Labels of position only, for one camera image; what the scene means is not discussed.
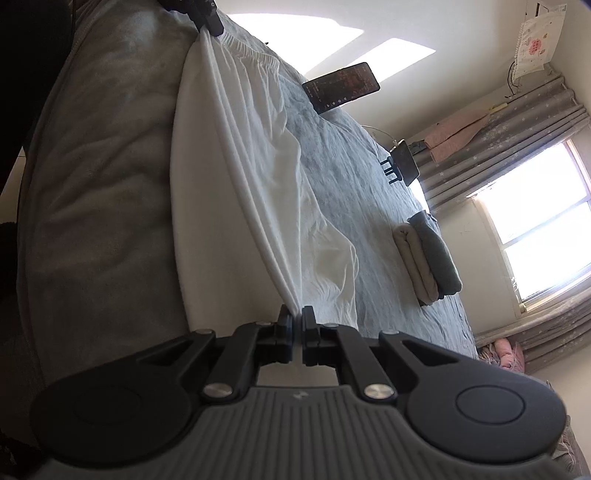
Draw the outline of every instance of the smartphone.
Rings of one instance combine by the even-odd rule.
[[[324,113],[379,90],[368,63],[358,63],[302,84],[316,113]]]

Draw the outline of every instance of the window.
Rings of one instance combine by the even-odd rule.
[[[544,150],[477,198],[526,308],[591,274],[589,178],[572,142]]]

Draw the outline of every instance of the paper decoration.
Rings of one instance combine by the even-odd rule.
[[[531,72],[544,69],[544,63],[552,60],[560,38],[566,4],[558,5],[546,14],[539,15],[521,24],[513,81]]]

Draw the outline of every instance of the gray towel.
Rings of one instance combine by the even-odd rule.
[[[441,238],[437,220],[423,210],[410,217],[408,223],[414,227],[421,239],[425,257],[437,282],[440,298],[458,293],[462,289],[462,281],[447,245]]]

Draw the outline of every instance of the metal screw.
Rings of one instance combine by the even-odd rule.
[[[203,393],[210,398],[226,398],[232,395],[233,389],[225,383],[210,383],[203,387]]]
[[[394,395],[394,389],[389,385],[384,385],[382,383],[372,383],[365,387],[363,393],[374,400],[385,400]]]

